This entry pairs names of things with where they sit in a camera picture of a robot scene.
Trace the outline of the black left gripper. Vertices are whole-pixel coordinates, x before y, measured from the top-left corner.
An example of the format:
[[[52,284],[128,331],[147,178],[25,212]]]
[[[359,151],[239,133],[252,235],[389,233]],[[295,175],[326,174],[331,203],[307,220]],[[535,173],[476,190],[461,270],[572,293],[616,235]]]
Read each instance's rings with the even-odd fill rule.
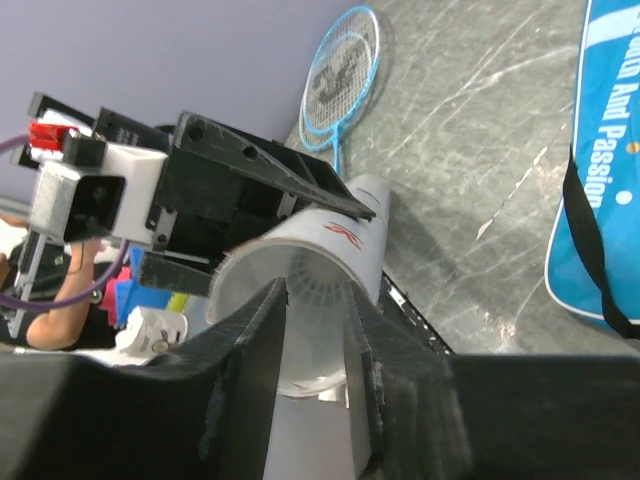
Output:
[[[98,230],[201,257],[146,252],[136,274],[143,287],[206,297],[223,252],[307,205],[376,216],[329,163],[192,112],[151,127],[103,108],[94,136],[105,143]]]

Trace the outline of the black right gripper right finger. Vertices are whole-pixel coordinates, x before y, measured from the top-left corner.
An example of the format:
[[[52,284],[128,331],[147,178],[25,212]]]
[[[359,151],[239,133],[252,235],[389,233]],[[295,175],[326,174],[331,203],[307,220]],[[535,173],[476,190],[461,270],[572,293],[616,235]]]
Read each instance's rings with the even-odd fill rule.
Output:
[[[359,479],[635,479],[632,356],[446,355],[344,285]]]

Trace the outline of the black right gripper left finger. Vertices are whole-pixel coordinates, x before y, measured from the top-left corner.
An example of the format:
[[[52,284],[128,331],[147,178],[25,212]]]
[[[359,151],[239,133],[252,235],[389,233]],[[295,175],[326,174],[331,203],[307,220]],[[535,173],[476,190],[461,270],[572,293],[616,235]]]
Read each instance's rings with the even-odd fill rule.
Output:
[[[1,359],[5,479],[259,479],[286,321],[277,279],[142,365]]]

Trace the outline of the white shuttlecock tube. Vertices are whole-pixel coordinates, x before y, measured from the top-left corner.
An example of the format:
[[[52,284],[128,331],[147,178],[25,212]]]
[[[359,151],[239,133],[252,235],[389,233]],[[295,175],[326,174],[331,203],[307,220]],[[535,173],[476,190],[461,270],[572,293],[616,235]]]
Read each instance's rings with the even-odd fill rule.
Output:
[[[275,277],[289,304],[267,479],[353,479],[366,464],[351,447],[342,285],[380,295],[391,200],[389,182],[360,175],[348,190],[375,217],[353,220],[309,207],[231,251],[212,281],[209,323],[227,317]]]

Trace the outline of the blue badminton racket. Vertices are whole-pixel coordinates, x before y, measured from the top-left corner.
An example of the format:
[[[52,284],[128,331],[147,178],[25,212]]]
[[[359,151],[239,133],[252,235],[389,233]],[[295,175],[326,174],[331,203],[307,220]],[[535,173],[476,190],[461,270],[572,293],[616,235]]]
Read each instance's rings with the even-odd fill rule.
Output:
[[[340,136],[366,83],[371,65],[368,42],[349,32],[327,42],[307,78],[299,115],[299,136],[312,151],[333,150],[333,168],[342,172]]]
[[[377,16],[357,5],[336,20],[313,57],[300,104],[299,137],[311,151],[330,148],[337,173],[342,172],[342,137],[369,96],[379,54]]]

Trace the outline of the blue sport racket bag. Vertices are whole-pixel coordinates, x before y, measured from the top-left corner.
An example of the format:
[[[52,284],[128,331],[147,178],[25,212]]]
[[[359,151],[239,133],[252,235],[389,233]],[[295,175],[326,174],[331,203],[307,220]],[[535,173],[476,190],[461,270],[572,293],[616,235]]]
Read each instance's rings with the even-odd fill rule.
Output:
[[[639,4],[586,4],[562,197],[545,259],[552,299],[639,337]]]

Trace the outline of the white shuttlecock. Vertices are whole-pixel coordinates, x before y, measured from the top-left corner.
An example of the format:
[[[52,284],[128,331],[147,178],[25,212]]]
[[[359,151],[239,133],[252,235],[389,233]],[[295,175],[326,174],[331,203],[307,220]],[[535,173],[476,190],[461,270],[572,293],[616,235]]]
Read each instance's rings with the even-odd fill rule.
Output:
[[[291,304],[303,321],[333,316],[343,304],[342,268],[326,256],[299,249],[289,263],[287,287]]]

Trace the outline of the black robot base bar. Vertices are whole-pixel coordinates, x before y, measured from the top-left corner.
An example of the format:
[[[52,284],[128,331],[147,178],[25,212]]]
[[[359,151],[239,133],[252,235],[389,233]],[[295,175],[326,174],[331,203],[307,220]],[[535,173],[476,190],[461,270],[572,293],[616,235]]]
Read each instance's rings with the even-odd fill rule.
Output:
[[[386,274],[382,274],[378,306],[383,315],[402,326],[411,337],[433,352],[451,355],[454,351],[415,307],[409,297]]]

